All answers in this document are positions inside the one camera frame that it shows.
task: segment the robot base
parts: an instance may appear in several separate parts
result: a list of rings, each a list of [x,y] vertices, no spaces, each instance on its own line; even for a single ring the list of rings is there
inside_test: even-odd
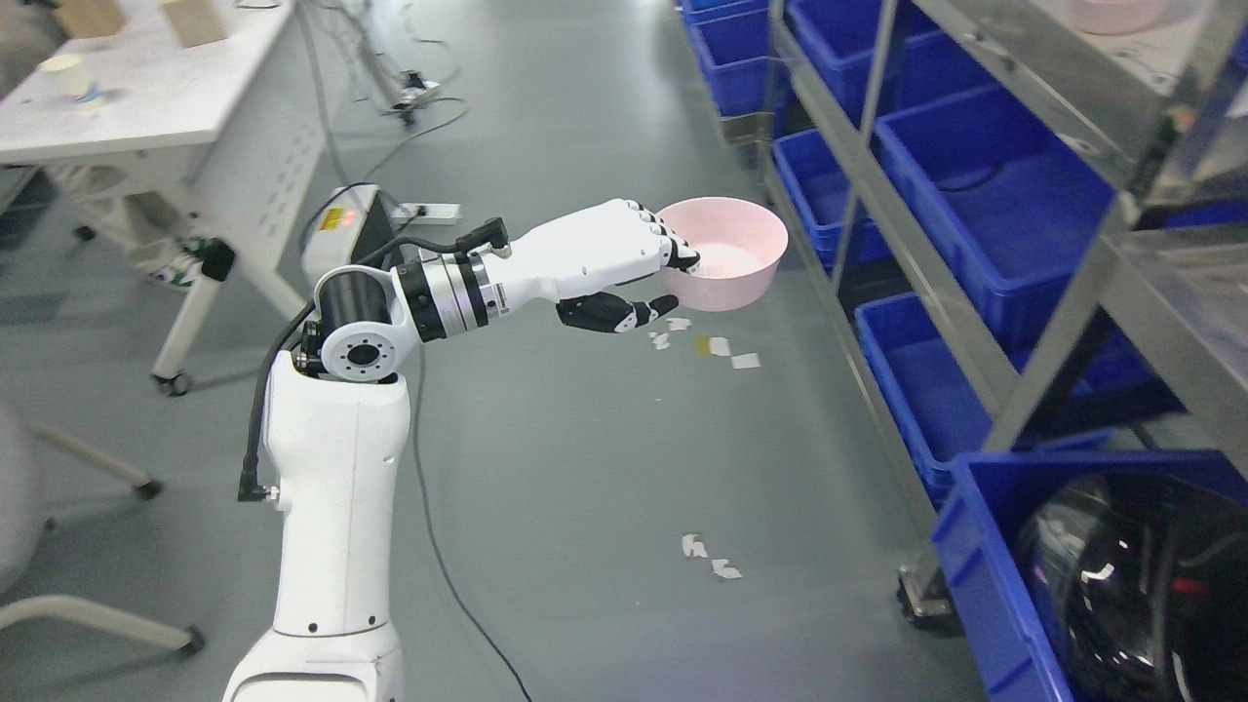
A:
[[[402,702],[403,652],[387,622],[347,636],[273,630],[235,668],[223,702]]]

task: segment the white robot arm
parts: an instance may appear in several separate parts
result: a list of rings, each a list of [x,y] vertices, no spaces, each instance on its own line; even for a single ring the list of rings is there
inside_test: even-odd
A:
[[[319,320],[305,325],[298,350],[271,350],[258,393],[263,422],[253,432],[263,433],[280,480],[258,485],[253,436],[238,496],[283,513],[277,607],[225,702],[402,700],[389,618],[391,516],[409,423],[398,370],[417,345],[487,326],[535,299],[555,302],[565,325],[629,331],[676,299],[626,302],[603,289],[661,266],[693,272],[700,261],[629,200],[547,222],[514,244],[492,220],[437,249],[391,270],[329,271],[316,286]]]

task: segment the cable connector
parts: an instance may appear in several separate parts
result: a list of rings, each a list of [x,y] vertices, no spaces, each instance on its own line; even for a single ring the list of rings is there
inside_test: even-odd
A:
[[[510,244],[512,239],[507,234],[507,225],[503,224],[502,217],[490,217],[485,220],[485,224],[456,239],[456,249],[461,254],[467,255],[473,249],[489,245],[495,254],[504,259],[512,254]]]

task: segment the pink container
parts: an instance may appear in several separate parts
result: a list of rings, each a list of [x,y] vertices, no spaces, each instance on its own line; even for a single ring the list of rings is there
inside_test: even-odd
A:
[[[745,200],[696,197],[669,205],[659,216],[701,254],[693,275],[663,269],[663,287],[703,312],[736,310],[763,297],[789,246],[780,217]]]

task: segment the plastic bowl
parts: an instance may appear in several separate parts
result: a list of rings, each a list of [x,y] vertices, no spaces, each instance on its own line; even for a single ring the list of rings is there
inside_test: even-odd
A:
[[[738,310],[763,297],[789,246],[780,217],[745,200],[695,197],[664,207],[659,216],[701,254],[693,275],[663,269],[663,287],[703,312]]]
[[[1068,0],[1071,25],[1088,34],[1129,34],[1148,27],[1166,0]]]

